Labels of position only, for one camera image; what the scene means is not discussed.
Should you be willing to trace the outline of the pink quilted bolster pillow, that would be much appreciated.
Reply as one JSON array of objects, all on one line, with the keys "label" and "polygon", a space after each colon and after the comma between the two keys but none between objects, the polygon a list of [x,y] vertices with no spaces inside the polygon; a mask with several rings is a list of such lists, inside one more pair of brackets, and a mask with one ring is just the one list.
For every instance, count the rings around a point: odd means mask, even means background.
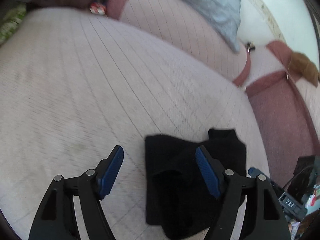
[{"label": "pink quilted bolster pillow", "polygon": [[236,86],[248,78],[251,59],[243,44],[235,53],[207,21],[182,0],[108,0],[107,16],[174,45]]}]

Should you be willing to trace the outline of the small black white toy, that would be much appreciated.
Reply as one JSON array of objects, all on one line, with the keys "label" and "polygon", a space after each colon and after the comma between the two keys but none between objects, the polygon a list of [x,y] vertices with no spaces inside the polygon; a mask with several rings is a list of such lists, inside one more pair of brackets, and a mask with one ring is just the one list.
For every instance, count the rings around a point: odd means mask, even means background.
[{"label": "small black white toy", "polygon": [[255,50],[255,45],[252,41],[246,43],[246,50],[249,54],[251,53],[251,51]]}]

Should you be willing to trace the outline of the red white small box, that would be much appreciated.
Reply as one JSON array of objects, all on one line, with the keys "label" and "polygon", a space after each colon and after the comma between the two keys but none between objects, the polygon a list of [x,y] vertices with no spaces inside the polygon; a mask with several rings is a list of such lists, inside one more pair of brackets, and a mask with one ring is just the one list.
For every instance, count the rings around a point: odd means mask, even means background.
[{"label": "red white small box", "polygon": [[89,10],[91,13],[96,15],[107,15],[107,8],[106,5],[104,5],[104,3],[93,2],[90,4]]}]

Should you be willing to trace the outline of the black pants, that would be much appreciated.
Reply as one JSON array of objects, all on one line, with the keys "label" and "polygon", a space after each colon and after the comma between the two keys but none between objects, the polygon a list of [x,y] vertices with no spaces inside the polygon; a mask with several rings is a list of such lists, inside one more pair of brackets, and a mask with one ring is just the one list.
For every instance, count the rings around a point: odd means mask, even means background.
[{"label": "black pants", "polygon": [[164,134],[145,138],[146,222],[161,226],[169,239],[201,232],[216,222],[221,211],[195,159],[201,145],[224,168],[246,175],[246,146],[233,129],[211,128],[202,142]]}]

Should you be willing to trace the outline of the green patterned folded blanket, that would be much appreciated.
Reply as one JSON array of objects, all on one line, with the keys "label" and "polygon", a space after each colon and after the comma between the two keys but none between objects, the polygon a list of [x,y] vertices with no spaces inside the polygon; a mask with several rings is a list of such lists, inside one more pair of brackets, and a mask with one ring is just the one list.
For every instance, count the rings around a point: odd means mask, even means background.
[{"label": "green patterned folded blanket", "polygon": [[26,4],[17,3],[10,9],[1,19],[1,33],[0,45],[3,46],[5,42],[17,31],[20,24],[27,14]]}]

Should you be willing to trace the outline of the pink quilted bed cover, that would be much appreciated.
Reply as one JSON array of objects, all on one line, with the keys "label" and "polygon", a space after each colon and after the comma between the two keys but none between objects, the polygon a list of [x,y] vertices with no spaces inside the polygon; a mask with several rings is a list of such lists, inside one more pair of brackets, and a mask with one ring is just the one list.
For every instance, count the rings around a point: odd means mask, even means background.
[{"label": "pink quilted bed cover", "polygon": [[269,172],[244,91],[202,62],[140,29],[70,8],[30,12],[1,47],[1,211],[27,239],[52,179],[125,151],[102,202],[117,239],[165,239],[145,221],[144,138],[203,141],[232,128],[247,167]]}]

